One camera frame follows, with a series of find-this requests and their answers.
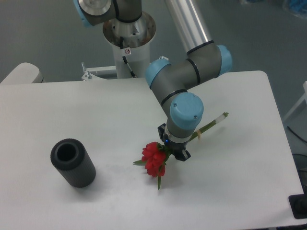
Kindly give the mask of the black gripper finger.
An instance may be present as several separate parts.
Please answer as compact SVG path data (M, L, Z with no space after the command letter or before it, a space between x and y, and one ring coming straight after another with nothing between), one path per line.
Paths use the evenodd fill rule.
M166 123L163 123L157 128L159 138L163 143L165 143L165 127L166 127Z
M174 150L173 155L178 161L186 161L191 157L191 154L185 149Z

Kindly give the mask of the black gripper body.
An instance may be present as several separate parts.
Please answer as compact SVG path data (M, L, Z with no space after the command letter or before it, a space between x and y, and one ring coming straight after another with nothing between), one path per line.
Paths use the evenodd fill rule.
M168 128L165 128L163 134L163 142L166 146L173 150L174 156L190 156L190 153L186 150L186 145L192 135L185 138L178 138L171 134Z

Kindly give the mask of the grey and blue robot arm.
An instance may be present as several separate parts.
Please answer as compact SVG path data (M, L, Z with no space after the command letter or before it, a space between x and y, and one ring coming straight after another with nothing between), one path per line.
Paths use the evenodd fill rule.
M203 115L201 99L189 89L227 73L229 50L216 45L194 0L168 0L166 6L182 41L186 60L172 65L166 58L150 61L149 44L156 33L154 19L140 0L76 0L85 26L101 24L113 49L119 79L145 78L167 116L159 137L177 160L190 157L186 144Z

